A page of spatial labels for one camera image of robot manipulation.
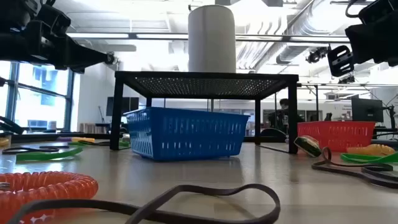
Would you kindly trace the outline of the orange spiral coil band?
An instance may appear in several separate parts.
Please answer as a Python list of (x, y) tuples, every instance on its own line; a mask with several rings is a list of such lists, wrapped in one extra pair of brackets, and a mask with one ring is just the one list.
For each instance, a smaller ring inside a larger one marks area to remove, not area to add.
[(0, 174), (0, 224), (6, 224), (25, 204), (36, 200), (91, 199), (98, 191), (97, 181), (72, 172), (44, 171)]

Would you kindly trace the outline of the green rubber band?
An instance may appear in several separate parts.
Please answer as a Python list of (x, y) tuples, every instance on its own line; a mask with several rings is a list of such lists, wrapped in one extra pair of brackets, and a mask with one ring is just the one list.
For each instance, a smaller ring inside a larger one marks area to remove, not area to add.
[(83, 151), (82, 147), (77, 147), (63, 152), (27, 152), (16, 155), (16, 161), (48, 161), (52, 159), (63, 159), (75, 156)]
[(108, 146), (110, 145), (109, 141), (105, 142), (88, 142), (88, 141), (78, 141), (78, 142), (69, 142), (69, 146)]
[(340, 159), (342, 159), (345, 162), (358, 163), (358, 164), (398, 163), (398, 152), (387, 155), (387, 156), (370, 156), (370, 155), (362, 155), (362, 154), (342, 153), (342, 154), (340, 154)]

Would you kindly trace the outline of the green yellow snack packet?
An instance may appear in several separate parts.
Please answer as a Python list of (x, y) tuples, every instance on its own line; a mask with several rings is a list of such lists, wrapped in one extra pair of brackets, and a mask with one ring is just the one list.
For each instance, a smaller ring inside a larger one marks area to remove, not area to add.
[(322, 154), (319, 142), (311, 136), (298, 136), (294, 144), (309, 156), (319, 157)]

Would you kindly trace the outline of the large dark-framed window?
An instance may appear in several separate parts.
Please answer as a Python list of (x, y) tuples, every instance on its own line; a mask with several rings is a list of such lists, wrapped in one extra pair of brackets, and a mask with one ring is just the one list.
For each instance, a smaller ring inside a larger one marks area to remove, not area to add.
[(74, 74), (52, 65), (0, 61), (0, 116), (33, 130), (70, 127)]

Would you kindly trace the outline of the black perforated metal riser stand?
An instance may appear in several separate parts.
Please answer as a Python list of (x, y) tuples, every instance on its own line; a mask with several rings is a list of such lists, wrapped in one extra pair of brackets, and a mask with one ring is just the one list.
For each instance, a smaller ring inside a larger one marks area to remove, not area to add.
[(127, 85), (146, 98), (146, 106), (152, 106), (154, 98), (186, 98), (206, 100), (253, 100), (255, 109), (255, 136), (247, 138), (260, 146), (265, 140), (260, 131), (261, 101), (284, 88), (289, 97), (289, 154), (298, 152), (294, 140), (297, 130), (298, 75), (258, 73), (206, 73), (206, 72), (129, 72), (115, 74), (113, 115), (109, 148), (119, 149), (121, 104), (123, 88)]

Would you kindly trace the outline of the blue plastic basket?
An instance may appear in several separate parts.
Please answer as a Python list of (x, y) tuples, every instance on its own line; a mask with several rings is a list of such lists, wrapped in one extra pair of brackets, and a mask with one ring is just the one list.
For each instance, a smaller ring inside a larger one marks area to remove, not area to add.
[(150, 107), (124, 114), (132, 151), (154, 161), (237, 156), (249, 116)]

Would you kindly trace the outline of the person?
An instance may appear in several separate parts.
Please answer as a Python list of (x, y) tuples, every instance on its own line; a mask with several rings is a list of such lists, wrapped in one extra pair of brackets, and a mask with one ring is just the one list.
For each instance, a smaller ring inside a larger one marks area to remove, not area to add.
[(281, 109), (268, 116), (270, 127), (288, 133), (289, 127), (289, 100), (283, 98), (279, 101)]

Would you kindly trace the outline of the long ceiling light bar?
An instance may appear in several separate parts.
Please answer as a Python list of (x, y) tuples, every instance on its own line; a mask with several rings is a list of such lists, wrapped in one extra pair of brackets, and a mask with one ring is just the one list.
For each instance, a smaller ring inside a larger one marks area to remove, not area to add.
[[(186, 33), (68, 33), (74, 39), (132, 39), (132, 40), (188, 40)], [(314, 44), (348, 44), (349, 38), (335, 35), (252, 35), (236, 34), (238, 42), (284, 42), (284, 43), (314, 43)]]

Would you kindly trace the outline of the red plastic basket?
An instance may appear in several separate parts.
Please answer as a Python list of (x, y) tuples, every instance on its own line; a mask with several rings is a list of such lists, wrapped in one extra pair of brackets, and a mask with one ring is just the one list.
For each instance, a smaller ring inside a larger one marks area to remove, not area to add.
[(297, 129), (299, 136), (314, 138), (321, 148), (346, 152), (348, 147), (370, 145), (374, 127), (371, 121), (313, 121), (299, 123)]

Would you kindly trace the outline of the black ceiling spotlight cluster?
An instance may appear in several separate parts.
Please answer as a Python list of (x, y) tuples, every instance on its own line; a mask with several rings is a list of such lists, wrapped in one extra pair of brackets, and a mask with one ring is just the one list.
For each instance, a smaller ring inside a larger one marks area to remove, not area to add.
[(325, 58), (328, 52), (331, 50), (331, 47), (318, 47), (315, 50), (311, 50), (309, 55), (306, 57), (306, 61), (308, 63), (317, 63), (321, 59)]

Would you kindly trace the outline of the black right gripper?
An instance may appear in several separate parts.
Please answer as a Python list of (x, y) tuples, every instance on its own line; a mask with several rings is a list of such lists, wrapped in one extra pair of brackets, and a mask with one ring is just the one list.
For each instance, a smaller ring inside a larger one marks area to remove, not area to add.
[(386, 19), (372, 24), (358, 24), (345, 29), (352, 51), (341, 45), (328, 52), (328, 64), (333, 77), (341, 77), (354, 70), (354, 63), (373, 60), (398, 65), (398, 19)]

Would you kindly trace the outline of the black rubber band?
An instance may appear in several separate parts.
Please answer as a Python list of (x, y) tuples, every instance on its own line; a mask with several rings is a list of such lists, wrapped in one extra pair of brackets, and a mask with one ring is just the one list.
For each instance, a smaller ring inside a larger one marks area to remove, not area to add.
[(332, 153), (328, 147), (322, 149), (322, 158), (322, 161), (312, 164), (313, 170), (347, 175), (369, 184), (398, 189), (398, 175), (392, 174), (394, 168), (389, 164), (337, 164), (332, 161)]
[[(163, 206), (163, 204), (168, 202), (173, 196), (181, 192), (211, 196), (230, 196), (246, 189), (257, 189), (270, 196), (275, 203), (273, 210), (259, 218), (241, 221), (220, 220), (158, 210), (159, 207)], [(233, 189), (215, 189), (197, 185), (177, 185), (142, 207), (104, 200), (87, 199), (38, 200), (29, 202), (23, 205), (19, 211), (9, 219), (7, 224), (19, 224), (24, 216), (39, 210), (53, 210), (58, 208), (95, 208), (114, 213), (122, 213), (129, 215), (129, 219), (125, 224), (138, 224), (142, 220), (150, 220), (164, 224), (184, 224), (185, 222), (188, 224), (274, 224), (280, 215), (280, 199), (270, 187), (262, 184), (247, 184)]]
[(58, 152), (60, 149), (68, 149), (68, 146), (39, 146), (38, 148), (32, 147), (11, 147), (8, 149), (4, 149), (2, 154), (21, 154), (21, 153), (30, 153), (30, 152)]

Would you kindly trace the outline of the black wall screen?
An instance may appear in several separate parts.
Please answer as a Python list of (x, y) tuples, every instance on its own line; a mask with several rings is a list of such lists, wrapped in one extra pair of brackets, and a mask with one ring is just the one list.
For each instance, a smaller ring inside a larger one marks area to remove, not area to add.
[[(106, 116), (113, 115), (113, 104), (114, 98), (108, 97), (107, 104), (106, 104)], [(123, 97), (122, 104), (121, 104), (121, 114), (138, 110), (139, 109), (139, 98), (138, 97)]]

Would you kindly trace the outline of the white translucent cylinder container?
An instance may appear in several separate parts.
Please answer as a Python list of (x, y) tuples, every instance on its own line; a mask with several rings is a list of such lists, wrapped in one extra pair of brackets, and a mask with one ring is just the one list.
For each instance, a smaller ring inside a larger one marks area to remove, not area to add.
[(226, 6), (206, 5), (188, 15), (188, 70), (236, 73), (233, 12)]

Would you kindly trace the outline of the black aluminium table frame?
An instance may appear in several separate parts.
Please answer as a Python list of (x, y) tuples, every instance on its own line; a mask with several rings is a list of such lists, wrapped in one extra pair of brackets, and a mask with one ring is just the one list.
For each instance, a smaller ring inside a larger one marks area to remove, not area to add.
[[(8, 133), (0, 133), (1, 137), (11, 137), (12, 143), (27, 143), (27, 142), (45, 142), (45, 141), (55, 141), (58, 138), (69, 138), (69, 137), (82, 137), (82, 138), (94, 138), (94, 139), (104, 139), (110, 140), (111, 134), (86, 134), (86, 133), (34, 133), (34, 134), (9, 134)], [(243, 142), (254, 142), (255, 137), (244, 137)], [(261, 143), (263, 142), (273, 142), (277, 143), (279, 141), (276, 138), (272, 137), (260, 137)], [(388, 141), (388, 140), (379, 140), (373, 139), (372, 144), (383, 144), (398, 150), (398, 141)]]

